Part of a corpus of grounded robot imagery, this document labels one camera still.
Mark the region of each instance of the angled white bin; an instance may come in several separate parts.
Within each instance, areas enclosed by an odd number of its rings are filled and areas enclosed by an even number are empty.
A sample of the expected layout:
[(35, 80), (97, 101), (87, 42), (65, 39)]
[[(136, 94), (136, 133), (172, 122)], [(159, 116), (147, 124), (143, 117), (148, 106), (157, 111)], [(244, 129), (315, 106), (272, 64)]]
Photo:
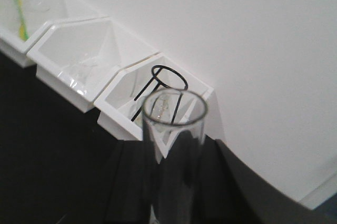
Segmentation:
[(34, 64), (26, 53), (52, 24), (103, 16), (82, 0), (22, 0), (22, 12), (26, 41), (19, 37), (21, 21), (14, 0), (0, 0), (0, 50), (21, 67)]
[[(137, 101), (134, 101), (134, 98), (152, 78), (151, 68), (155, 65), (164, 65), (176, 70), (186, 79), (189, 90), (199, 94), (205, 100), (208, 100), (214, 91), (212, 87), (182, 69), (178, 63), (173, 62), (163, 53), (120, 71), (94, 103), (101, 110), (98, 124), (119, 140), (142, 140), (141, 115), (134, 122), (131, 119), (140, 108), (145, 96), (157, 84), (156, 80)], [(182, 80), (168, 70), (161, 71), (158, 77), (173, 88), (184, 88)], [(186, 107), (185, 117), (193, 112), (189, 105), (191, 104), (181, 104)]]
[(157, 51), (109, 18), (56, 24), (28, 52), (36, 76), (82, 112), (114, 75)]

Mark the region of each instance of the black table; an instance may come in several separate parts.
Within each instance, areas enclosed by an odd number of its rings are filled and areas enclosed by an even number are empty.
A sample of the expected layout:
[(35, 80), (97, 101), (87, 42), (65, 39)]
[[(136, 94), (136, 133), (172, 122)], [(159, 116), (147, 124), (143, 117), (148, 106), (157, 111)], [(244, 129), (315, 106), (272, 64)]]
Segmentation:
[[(141, 144), (118, 141), (0, 54), (0, 223), (144, 223)], [(215, 141), (202, 154), (200, 223), (260, 223)]]

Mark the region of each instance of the black wire stand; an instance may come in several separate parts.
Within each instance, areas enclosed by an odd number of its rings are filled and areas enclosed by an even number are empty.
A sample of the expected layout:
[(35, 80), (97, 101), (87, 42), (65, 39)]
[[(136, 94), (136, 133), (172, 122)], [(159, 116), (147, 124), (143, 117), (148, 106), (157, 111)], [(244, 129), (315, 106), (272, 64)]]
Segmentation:
[[(164, 83), (163, 81), (161, 81), (158, 77), (159, 73), (163, 70), (169, 70), (170, 72), (174, 73), (175, 75), (177, 75), (183, 82), (184, 82), (184, 90), (187, 90), (189, 88), (189, 85), (186, 81), (186, 79), (179, 73), (177, 72), (176, 70), (168, 67), (168, 66), (165, 66), (165, 65), (155, 65), (151, 68), (151, 73), (152, 73), (152, 78), (145, 84), (145, 86), (142, 88), (142, 90), (136, 95), (136, 97), (134, 98), (134, 101), (137, 101), (139, 99), (139, 97), (145, 92), (145, 90), (149, 87), (149, 85), (154, 81), (156, 80), (157, 81), (157, 84), (156, 86), (153, 88), (153, 90), (151, 91), (151, 93), (153, 93), (154, 91), (156, 91), (160, 86), (163, 86), (165, 88), (172, 88), (172, 89), (176, 89), (174, 87), (171, 87), (169, 85), (167, 85), (166, 83)], [(179, 105), (180, 105), (180, 101), (181, 101), (181, 98), (182, 98), (183, 94), (180, 94), (179, 95), (179, 98), (178, 98), (178, 101), (177, 101), (177, 104), (175, 106), (175, 109), (174, 109), (174, 113), (173, 113), (173, 116), (172, 116), (172, 120), (171, 120), (171, 124), (174, 123), (174, 119), (176, 117), (176, 114), (177, 114), (177, 111), (178, 111), (178, 108), (179, 108)], [(134, 116), (132, 117), (131, 121), (134, 121), (138, 115), (141, 113), (141, 110), (142, 108), (139, 108), (138, 111), (134, 114)]]

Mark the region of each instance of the yellow straw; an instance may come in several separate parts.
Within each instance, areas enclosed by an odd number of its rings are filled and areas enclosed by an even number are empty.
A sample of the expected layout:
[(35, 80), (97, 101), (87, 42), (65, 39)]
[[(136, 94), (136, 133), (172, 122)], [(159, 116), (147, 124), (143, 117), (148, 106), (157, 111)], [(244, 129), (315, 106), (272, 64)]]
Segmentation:
[(17, 4), (17, 10), (19, 12), (20, 22), (21, 22), (21, 25), (19, 28), (19, 37), (23, 41), (26, 41), (28, 39), (28, 33), (27, 33), (25, 19), (23, 17), (23, 12), (22, 12), (22, 0), (14, 0), (14, 1)]

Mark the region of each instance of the clear glass cylinder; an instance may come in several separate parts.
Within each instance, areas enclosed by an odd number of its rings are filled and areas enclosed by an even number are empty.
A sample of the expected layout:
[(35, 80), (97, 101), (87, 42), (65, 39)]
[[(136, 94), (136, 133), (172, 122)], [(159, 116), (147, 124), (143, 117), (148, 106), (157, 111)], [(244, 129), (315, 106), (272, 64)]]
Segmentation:
[(207, 104), (193, 92), (162, 89), (147, 96), (142, 112), (150, 223), (192, 223)]

